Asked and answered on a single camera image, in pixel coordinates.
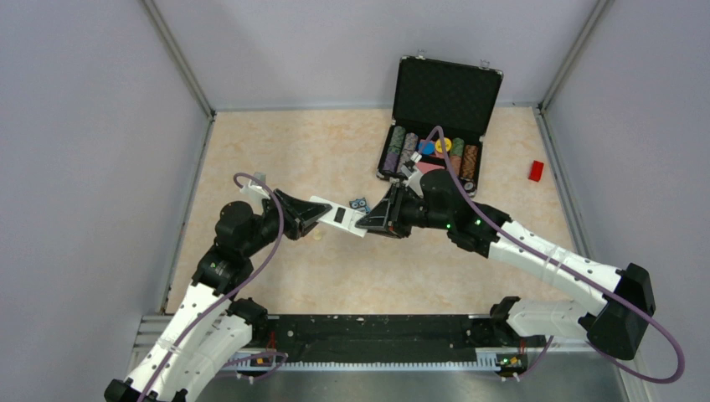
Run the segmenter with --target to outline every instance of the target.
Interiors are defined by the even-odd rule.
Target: black case
[[[404,56],[399,61],[397,90],[394,93],[392,126],[387,133],[377,176],[382,180],[404,179],[402,173],[382,171],[392,132],[403,126],[406,132],[425,139],[432,128],[442,126],[449,139],[461,138],[466,145],[478,146],[473,194],[478,188],[483,144],[501,88],[503,73],[473,65],[450,63],[422,57]],[[422,162],[444,166],[444,159],[424,155]]]

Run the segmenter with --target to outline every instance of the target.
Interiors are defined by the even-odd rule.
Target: case lid
[[[498,70],[404,57],[399,61],[392,117],[483,135],[502,81]]]

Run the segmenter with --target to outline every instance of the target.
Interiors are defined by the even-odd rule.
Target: white wall
[[[157,305],[206,118],[138,1],[0,6],[0,399],[103,400]]]
[[[503,70],[540,101],[595,0],[160,0],[216,109],[391,106],[399,56]]]
[[[615,2],[549,119],[594,253],[651,272],[656,317],[687,356],[663,400],[707,400],[710,382],[710,3]],[[650,330],[651,373],[675,356]]]

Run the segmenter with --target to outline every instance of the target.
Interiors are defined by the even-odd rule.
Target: yellow poker chip
[[[448,152],[451,149],[451,140],[449,138],[444,138],[444,144],[446,144],[446,151]],[[441,151],[441,140],[436,140],[436,151],[438,153],[444,152]]]

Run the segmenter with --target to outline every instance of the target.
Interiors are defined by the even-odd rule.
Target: marble patterned tabletop
[[[236,172],[266,173],[266,182],[297,198],[339,204],[365,197],[374,206],[388,183],[375,168],[391,111],[220,112],[209,141],[185,228],[167,311],[183,298],[199,259],[212,244],[219,210],[247,199]],[[545,162],[539,183],[527,179]],[[571,247],[533,110],[496,108],[481,158],[479,203],[509,213],[530,230]],[[456,248],[443,231],[414,228],[406,240],[364,239],[320,225],[297,242],[281,242],[275,258],[240,292],[273,313],[485,313],[504,296],[567,298],[527,273]],[[258,266],[268,249],[252,257]]]

